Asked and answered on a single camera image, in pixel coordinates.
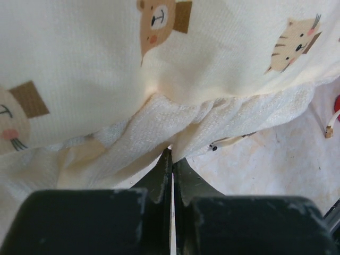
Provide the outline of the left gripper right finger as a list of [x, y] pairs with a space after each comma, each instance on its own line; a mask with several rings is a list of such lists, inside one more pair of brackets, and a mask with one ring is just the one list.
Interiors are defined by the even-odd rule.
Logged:
[[173, 164], [174, 209], [177, 254], [197, 254], [199, 241], [196, 235], [196, 216], [192, 201], [195, 198], [223, 197], [205, 181], [188, 163], [181, 159]]

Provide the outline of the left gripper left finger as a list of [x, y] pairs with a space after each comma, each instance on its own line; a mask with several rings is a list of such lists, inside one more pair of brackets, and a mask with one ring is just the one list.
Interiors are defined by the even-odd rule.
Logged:
[[157, 164], [133, 187], [147, 190], [142, 223], [142, 254], [170, 254], [172, 222], [171, 150], [165, 149]]

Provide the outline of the cream animal print cushion cover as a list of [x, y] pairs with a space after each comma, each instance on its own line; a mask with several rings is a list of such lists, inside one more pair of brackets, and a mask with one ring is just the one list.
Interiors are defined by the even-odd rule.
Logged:
[[339, 1], [1, 1], [1, 200], [286, 123], [338, 77]]

